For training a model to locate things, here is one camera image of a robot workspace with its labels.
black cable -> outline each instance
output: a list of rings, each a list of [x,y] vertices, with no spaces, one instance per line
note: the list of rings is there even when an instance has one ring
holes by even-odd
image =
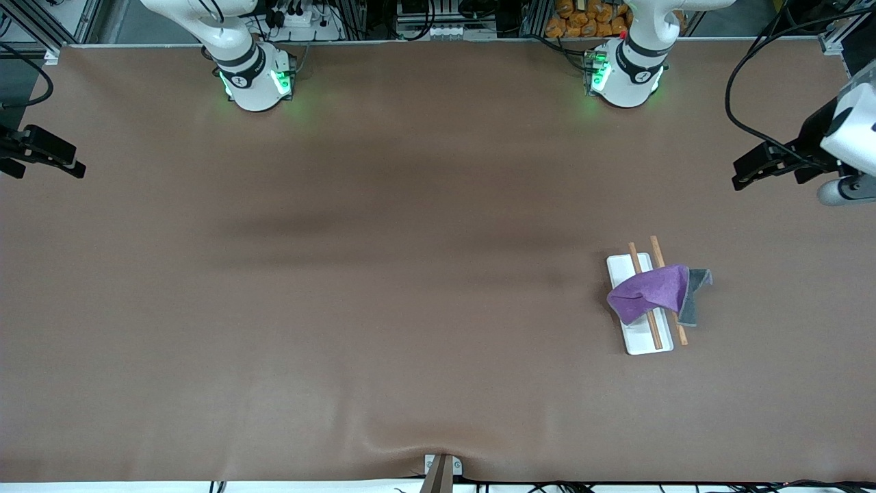
[[[541,37],[538,34],[524,34],[523,36],[521,36],[521,38],[537,39],[538,41],[541,42],[541,44],[556,51],[557,53],[568,53],[568,54],[576,54],[578,56],[584,56],[584,51],[569,50],[569,49],[563,48],[562,46],[557,46],[554,43],[551,43],[547,38]]]
[[[437,9],[435,8],[435,1],[429,0],[429,7],[432,10],[432,19],[429,20],[429,11],[426,10],[426,15],[424,19],[426,20],[426,24],[423,26],[423,29],[413,38],[405,38],[401,34],[399,34],[392,27],[392,19],[397,15],[395,10],[390,11],[390,4],[395,0],[384,0],[384,25],[386,26],[386,32],[395,39],[403,39],[406,41],[416,41],[417,39],[422,39],[424,36],[429,34],[435,24],[435,17],[437,15]]]
[[[569,64],[570,64],[572,67],[575,67],[575,68],[577,68],[578,70],[581,70],[582,72],[587,72],[587,69],[584,68],[584,65],[580,65],[580,64],[578,64],[576,61],[572,60],[572,57],[571,57],[570,54],[569,54],[569,50],[567,50],[566,48],[562,47],[562,41],[560,41],[559,38],[556,39],[556,44],[557,44],[557,46],[560,47],[560,49],[562,50],[562,55],[566,57],[566,61],[568,61]]]
[[[409,39],[408,41],[416,41],[417,39],[421,39],[423,36],[426,36],[427,34],[429,34],[430,31],[432,31],[432,27],[434,27],[434,25],[435,25],[435,16],[437,15],[437,11],[435,8],[435,0],[429,0],[429,6],[432,8],[432,20],[426,22],[426,25],[423,26],[423,30],[420,31],[420,33],[417,34],[416,36],[414,36],[413,38]],[[426,19],[428,19],[428,17],[429,17],[429,12],[427,11],[426,12]]]
[[[216,14],[219,15],[219,23],[225,22],[225,14],[223,14],[222,9],[219,8],[219,4],[216,3],[216,0],[210,0],[213,3],[213,6],[216,7]],[[198,0],[198,3],[201,4],[201,7],[210,14],[210,17],[213,17],[214,12],[204,3],[204,0]]]
[[[216,12],[219,13],[219,24],[225,22],[225,14],[222,12],[222,9],[219,8],[219,4],[216,3],[216,0],[210,0],[213,3],[213,6],[216,7]]]
[[[52,78],[49,77],[46,74],[46,72],[43,71],[42,67],[40,67],[36,63],[33,63],[29,58],[22,55],[17,49],[13,48],[12,46],[7,45],[6,43],[3,43],[2,41],[0,41],[0,46],[2,46],[4,50],[8,51],[16,58],[20,59],[21,61],[24,61],[25,63],[27,63],[28,65],[33,67],[39,73],[40,76],[42,76],[44,79],[46,79],[46,92],[44,92],[42,94],[42,96],[39,96],[36,99],[31,99],[30,101],[27,101],[26,103],[18,103],[18,104],[0,103],[0,110],[5,110],[7,108],[26,108],[27,106],[33,106],[34,104],[40,104],[43,101],[47,100],[49,98],[49,96],[51,96],[52,93],[54,92],[54,84],[52,83]]]
[[[357,39],[362,39],[362,36],[367,36],[367,35],[368,35],[368,32],[367,32],[367,31],[360,31],[360,30],[358,30],[357,28],[355,28],[355,27],[353,27],[352,25],[350,25],[350,24],[346,21],[346,19],[344,19],[342,15],[339,15],[339,14],[337,13],[337,11],[336,11],[335,9],[332,8],[331,5],[328,5],[328,3],[323,2],[323,3],[322,3],[322,7],[323,7],[323,9],[324,9],[325,7],[328,7],[328,9],[329,9],[329,10],[331,11],[331,13],[332,13],[332,16],[333,16],[334,18],[336,18],[337,20],[341,21],[341,24],[343,24],[344,27],[346,27],[347,29],[353,31],[353,32],[356,34]],[[325,10],[322,10],[321,13],[322,13],[322,16],[325,17]]]
[[[846,12],[846,13],[837,14],[834,16],[828,16],[826,18],[820,18],[820,19],[809,21],[809,22],[804,22],[802,24],[798,24],[795,27],[790,27],[788,29],[779,31],[777,33],[770,34],[762,42],[760,42],[757,46],[752,46],[752,48],[748,50],[748,53],[745,54],[744,57],[742,57],[742,60],[739,61],[739,64],[737,64],[737,66],[730,73],[730,78],[727,79],[727,86],[724,90],[724,112],[727,114],[727,118],[729,118],[730,121],[735,126],[742,129],[744,132],[750,133],[751,135],[757,137],[758,139],[764,140],[765,142],[769,143],[772,146],[776,146],[782,152],[792,156],[796,160],[803,162],[803,163],[806,163],[807,165],[809,165],[813,168],[824,169],[824,166],[822,164],[817,163],[815,161],[812,161],[810,159],[804,158],[803,156],[801,156],[797,152],[795,152],[793,149],[785,146],[784,144],[782,144],[778,140],[770,137],[769,135],[766,135],[763,132],[760,132],[760,131],[750,127],[749,125],[742,123],[741,121],[739,121],[739,119],[736,118],[735,115],[733,115],[733,110],[731,108],[731,92],[732,92],[732,88],[733,88],[733,82],[736,80],[736,76],[738,75],[738,73],[742,69],[742,67],[751,58],[753,58],[754,55],[756,55],[764,47],[766,47],[767,45],[769,45],[773,41],[776,41],[777,39],[781,38],[782,36],[786,36],[792,32],[796,32],[799,29],[809,27],[810,25],[820,24],[822,22],[829,23],[829,22],[833,22],[835,20],[839,20],[842,18],[855,17],[855,16],[860,15],[860,14],[866,14],[868,12],[875,12],[875,11],[876,11],[876,5],[868,7],[866,9],[859,9],[856,11]],[[752,493],[767,493],[767,492],[774,493],[771,490],[767,490],[767,489],[765,489],[763,491],[760,491],[760,490],[752,491]]]

black clamp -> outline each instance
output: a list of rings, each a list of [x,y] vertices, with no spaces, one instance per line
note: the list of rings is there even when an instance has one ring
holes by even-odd
[[[16,132],[0,125],[0,172],[13,178],[25,175],[21,162],[37,162],[76,178],[85,176],[85,165],[76,160],[76,146],[36,125]]]

brown tabletop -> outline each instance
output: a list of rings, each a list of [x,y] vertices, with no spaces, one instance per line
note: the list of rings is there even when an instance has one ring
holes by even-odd
[[[68,49],[27,113],[84,180],[0,180],[0,480],[876,480],[873,208],[731,186],[747,42],[611,108],[535,43],[315,47],[291,103],[195,49]],[[739,116],[844,82],[777,42]],[[689,347],[625,353],[605,257],[711,268]]]

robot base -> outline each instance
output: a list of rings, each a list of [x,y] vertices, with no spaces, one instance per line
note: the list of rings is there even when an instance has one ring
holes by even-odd
[[[258,43],[265,50],[265,68],[248,88],[238,88],[222,76],[229,101],[247,111],[266,111],[282,100],[291,100],[295,85],[296,60],[269,43]]]
[[[594,48],[589,54],[587,66],[592,72],[584,74],[584,85],[589,95],[601,96],[605,101],[620,108],[632,108],[643,104],[651,93],[657,90],[657,85],[663,69],[660,69],[648,83],[635,83],[623,70],[618,68],[617,51],[621,39],[610,39],[605,44]]]

purple cloth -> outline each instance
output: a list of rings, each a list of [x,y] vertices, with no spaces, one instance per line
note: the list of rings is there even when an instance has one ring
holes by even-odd
[[[608,304],[625,325],[659,307],[678,313],[684,305],[689,279],[688,267],[681,264],[636,274],[611,290]]]

